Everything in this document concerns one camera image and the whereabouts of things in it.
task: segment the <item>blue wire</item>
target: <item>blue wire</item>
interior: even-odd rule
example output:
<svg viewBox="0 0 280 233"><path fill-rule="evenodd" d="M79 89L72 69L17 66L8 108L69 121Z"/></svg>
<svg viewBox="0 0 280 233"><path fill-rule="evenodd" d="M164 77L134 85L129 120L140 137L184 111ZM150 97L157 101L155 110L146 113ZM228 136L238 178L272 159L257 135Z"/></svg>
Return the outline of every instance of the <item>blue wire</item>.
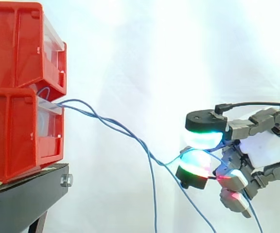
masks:
<svg viewBox="0 0 280 233"><path fill-rule="evenodd" d="M63 103L65 103L65 102L68 102L68 100L58 103L58 106L76 110L76 111L78 111L78 112L80 112L80 113L82 113L82 114L84 114L84 115L86 115L86 116L89 116L89 117L98 118L103 124L105 124L105 125L108 126L109 128L111 128L111 129L113 129L113 130L115 130L115 131L118 131L118 132L120 132L120 133L123 133L123 134L126 135L126 136L129 136L129 137L132 137L132 138L136 139L136 140L142 145L142 147L147 151L148 160L149 160L149 165L150 165L150 171L151 171L151 177L152 177L152 186L153 186L153 201L154 201L154 213L155 213L155 214L154 214L154 215L155 215L155 216L154 216L154 229L155 229L155 233L157 233L157 232L158 232L158 217L157 217L156 183L155 183L155 176L154 176L153 165L152 165L152 161L151 161L151 158L150 158L150 151L149 151L148 147L145 145L145 143L144 143L142 140L138 139L138 138L137 138L131 131L129 131L125 126L124 126L124 128L127 129L126 131L129 131L129 134L127 134L126 132L121 131L121 130L119 130L119 129L117 129L117 128L114 128L113 126L107 124L105 121L108 121L108 122L111 122L111 123L113 123L113 124L116 124L116 125L120 126L116 120L113 120L113 119L110 119L110 118L104 118L104 117L99 116L99 115L93 110L93 108L90 107L90 105L86 104L86 106L89 107L89 108L92 110L92 112L93 112L94 114L88 113L88 112L83 111L83 110L81 110L81 109L74 108L74 107L72 107L72 106L63 105Z"/></svg>
<svg viewBox="0 0 280 233"><path fill-rule="evenodd" d="M180 155L178 155L176 158L174 158L172 161L170 161L169 163L166 163L165 165L166 166L168 166L168 165L170 165L170 164L172 164L174 161L176 161L178 158L180 158L181 157L181 154Z"/></svg>
<svg viewBox="0 0 280 233"><path fill-rule="evenodd" d="M260 222L259 222L258 216L257 216L257 214L256 214L256 212L255 212L255 209L253 208L253 206L252 206L252 204L251 204L251 201L250 201L250 199L249 199L249 197L248 197L246 191L244 191L244 197L245 197L245 199L248 201L248 204L249 204L249 207L250 207L250 209L251 209L251 212L252 212L252 214L253 214L253 216L254 216L254 218L255 218L257 224L258 224L260 233L263 233L263 229L262 229L262 226L261 226L261 224L260 224Z"/></svg>
<svg viewBox="0 0 280 233"><path fill-rule="evenodd" d="M68 106L68 105L64 105L64 103L67 103L67 102L80 102L84 105L86 105L92 112L92 113L89 113L89 112L86 112L86 111L83 111L81 109L78 109L78 108L74 108L74 107L71 107L71 106ZM154 221L154 226L155 226L155 233L158 232L157 230L157 199L156 199L156 184L155 184L155 178L154 178L154 172L153 172L153 166L152 166L152 163L151 163L151 159L152 158L158 165L160 166L163 166L166 168L166 170L171 174L171 176L174 178L174 180L176 181L176 183L178 184L178 186L180 187L181 191L183 192L183 194L185 195L185 197L188 199L188 201L190 202L190 204L195 208L195 210L200 214L200 216L207 222L207 224L210 226L210 228L212 229L213 233L216 233L217 231L215 230L215 228L213 227L213 225L209 222L209 220L203 215L203 213L197 208L197 206L194 204L194 202L191 200L191 198L188 196L188 194L186 193L186 191L182 188L181 184L179 183L179 181L177 180L177 178L175 177L175 175L169 170L169 168L163 163L161 162L160 160L158 160L157 158L155 158L155 156L149 151L147 145L145 144L145 142L143 142L141 139L139 139L138 137L136 137L129 129L127 129L124 125L122 125L121 123L119 123L118 121L116 120L113 120L113 119L110 119L110 118L105 118L105 117L101 117L99 116L95 110L89 105L87 104L86 102L82 101L82 100L77 100L77 99L70 99L70 100L65 100L65 101L62 101L60 103L58 103L58 106L60 107L65 107L65 108L70 108L70 109L73 109L73 110L76 110L86 116L89 116L89 117L94 117L94 118L98 118L103 124L105 124L106 126L110 127L111 129L113 130L116 130L120 133L123 133L124 135L126 136L129 136L129 137L132 137L134 138L135 140L137 140L141 146L143 147L143 149L147 152L148 154L148 159L149 159L149 164L150 164L150 170L151 170L151 175L152 175L152 183L153 183L153 199L154 199L154 212L155 212L155 221ZM112 124L115 124L121 128L123 128L126 132L124 131L121 131L115 127L112 127L111 125L107 124L105 121L108 121Z"/></svg>
<svg viewBox="0 0 280 233"><path fill-rule="evenodd" d="M47 90L47 95L46 95L46 100L48 100L49 98L49 94L51 93L51 89L49 88L49 86L45 86L42 89L40 89L36 95L39 96L43 91Z"/></svg>

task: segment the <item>black circular base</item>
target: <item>black circular base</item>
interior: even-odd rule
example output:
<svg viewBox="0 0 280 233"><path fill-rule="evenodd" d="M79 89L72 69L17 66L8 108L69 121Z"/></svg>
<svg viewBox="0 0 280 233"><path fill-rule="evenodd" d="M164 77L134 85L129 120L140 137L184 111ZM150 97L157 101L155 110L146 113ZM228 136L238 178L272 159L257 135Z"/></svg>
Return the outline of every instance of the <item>black circular base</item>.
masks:
<svg viewBox="0 0 280 233"><path fill-rule="evenodd" d="M188 189L189 186L204 189L208 178L201 177L178 167L175 176L181 181L181 186Z"/></svg>

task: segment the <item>wire bundle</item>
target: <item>wire bundle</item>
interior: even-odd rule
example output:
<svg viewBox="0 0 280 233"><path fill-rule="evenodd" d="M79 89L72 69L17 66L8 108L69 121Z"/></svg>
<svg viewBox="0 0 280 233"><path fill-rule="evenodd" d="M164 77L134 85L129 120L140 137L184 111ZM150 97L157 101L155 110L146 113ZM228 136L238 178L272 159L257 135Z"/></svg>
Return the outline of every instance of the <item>wire bundle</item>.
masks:
<svg viewBox="0 0 280 233"><path fill-rule="evenodd" d="M65 103L68 102L79 102L84 104L85 106L87 106L91 111L91 112L87 112L84 111L82 109L78 109L69 105L65 105ZM122 125L121 123L119 123L118 121L111 119L111 118L106 118L106 117L102 117L99 116L96 111L86 102L82 101L82 100L78 100L78 99L70 99L70 100L65 100L62 101L60 103L57 104L59 107L63 107L63 108L69 108L69 109L73 109L77 112L80 112L88 117L93 117L93 118L97 118L99 119L104 125L106 125L107 127L120 132L128 137L134 138L137 142L139 142L139 144L142 146L142 148L146 151L147 153L147 157L148 157L148 162L149 162L149 166L150 166L150 171L151 171L151 178L152 178L152 185L153 185L153 201L154 201L154 228L155 228L155 233L158 232L158 225L157 225L157 221L158 221L158 214L157 214L157 196L156 196L156 183L155 183L155 176L154 176L154 170L153 170L153 165L152 165L152 160L153 159L159 166L164 167L169 173L170 175L173 177L173 179L175 180L175 182L177 183L177 185L179 186L179 188L181 189L181 191L183 192L184 196L188 199L188 201L190 202L190 204L195 208L195 210L200 214L200 216L206 221L206 223L209 225L209 227L211 228L212 232L216 233L217 231L215 230L215 228L213 227L213 225L210 223L210 221L204 216L204 214L198 209L198 207L194 204L194 202L191 200L191 198L188 196L187 192L182 188L179 180L175 177L175 175L170 171L170 169L167 167L168 164L172 163L175 159L177 159L178 157L176 157L173 161L171 161L170 163L164 164L162 161L158 160L148 149L146 143L144 141L142 141L140 138L138 138L134 133L132 133L128 128L126 128L124 125ZM220 158L216 157L215 155L211 154L208 151L207 152L210 156L214 157L215 159L218 159L222 164L225 164L224 161L222 161ZM253 210L253 207L250 203L250 200L248 199L248 197L245 195L245 198L247 199L247 201L249 202L249 206L254 214L254 217L258 223L260 232L263 233L262 228L260 226L259 220L257 218L257 215L255 213L255 211Z"/></svg>

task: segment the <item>black cable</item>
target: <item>black cable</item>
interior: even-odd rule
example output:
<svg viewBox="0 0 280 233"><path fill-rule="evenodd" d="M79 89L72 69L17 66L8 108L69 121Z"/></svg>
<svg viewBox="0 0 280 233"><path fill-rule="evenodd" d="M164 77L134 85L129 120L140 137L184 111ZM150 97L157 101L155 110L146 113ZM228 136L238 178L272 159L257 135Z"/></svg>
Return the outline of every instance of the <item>black cable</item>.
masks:
<svg viewBox="0 0 280 233"><path fill-rule="evenodd" d="M222 103L215 106L214 112L221 115L222 113L231 110L235 107L243 107L250 105L267 105L267 106L280 106L279 102L242 102L242 103Z"/></svg>
<svg viewBox="0 0 280 233"><path fill-rule="evenodd" d="M233 108L241 107L241 106L249 106L249 105L280 106L280 103L278 103L278 102L242 102L242 103L234 103L234 104L232 104Z"/></svg>

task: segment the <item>glowing led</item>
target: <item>glowing led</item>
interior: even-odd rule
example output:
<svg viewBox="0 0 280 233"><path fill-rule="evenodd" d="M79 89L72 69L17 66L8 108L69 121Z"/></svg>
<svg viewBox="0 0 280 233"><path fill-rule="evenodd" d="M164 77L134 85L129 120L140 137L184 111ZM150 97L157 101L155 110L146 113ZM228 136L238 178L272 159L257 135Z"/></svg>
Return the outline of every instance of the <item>glowing led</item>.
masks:
<svg viewBox="0 0 280 233"><path fill-rule="evenodd" d="M202 150L190 150L181 157L179 166L189 173L208 178L211 157Z"/></svg>
<svg viewBox="0 0 280 233"><path fill-rule="evenodd" d="M200 150L215 148L219 145L223 137L223 133L221 132L195 133L186 130L185 134L187 144L190 147Z"/></svg>

